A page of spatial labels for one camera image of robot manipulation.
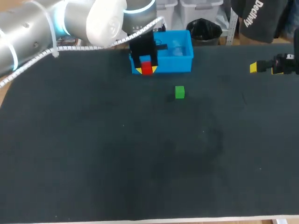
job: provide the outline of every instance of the blue plastic container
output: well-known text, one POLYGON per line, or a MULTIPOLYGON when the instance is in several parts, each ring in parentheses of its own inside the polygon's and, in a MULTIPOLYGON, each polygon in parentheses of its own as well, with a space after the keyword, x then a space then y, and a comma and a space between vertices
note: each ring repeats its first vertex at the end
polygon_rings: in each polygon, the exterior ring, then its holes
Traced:
MULTIPOLYGON (((158 51, 157 73, 190 72, 194 57, 190 32, 173 30, 154 33, 156 44, 167 44, 168 49, 158 51)), ((132 73, 140 75, 135 69, 131 56, 132 73)), ((141 62, 150 61, 150 56, 141 56, 141 62)))

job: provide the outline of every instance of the trash can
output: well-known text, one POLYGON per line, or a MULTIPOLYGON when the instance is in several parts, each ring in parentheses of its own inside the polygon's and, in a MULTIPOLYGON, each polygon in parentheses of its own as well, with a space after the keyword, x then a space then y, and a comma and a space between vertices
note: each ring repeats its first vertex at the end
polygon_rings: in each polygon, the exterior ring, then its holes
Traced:
POLYGON ((219 37, 222 29, 217 24, 205 20, 198 19, 187 25, 190 31, 193 46, 211 46, 218 45, 219 37))

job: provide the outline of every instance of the black mat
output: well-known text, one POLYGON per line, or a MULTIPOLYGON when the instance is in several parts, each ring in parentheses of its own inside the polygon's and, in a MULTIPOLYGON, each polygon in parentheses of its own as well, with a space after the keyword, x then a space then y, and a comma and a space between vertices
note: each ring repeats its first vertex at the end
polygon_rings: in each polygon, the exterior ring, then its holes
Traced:
POLYGON ((299 77, 249 74, 277 53, 204 47, 150 78, 121 51, 42 60, 0 109, 0 223, 299 214, 299 77))

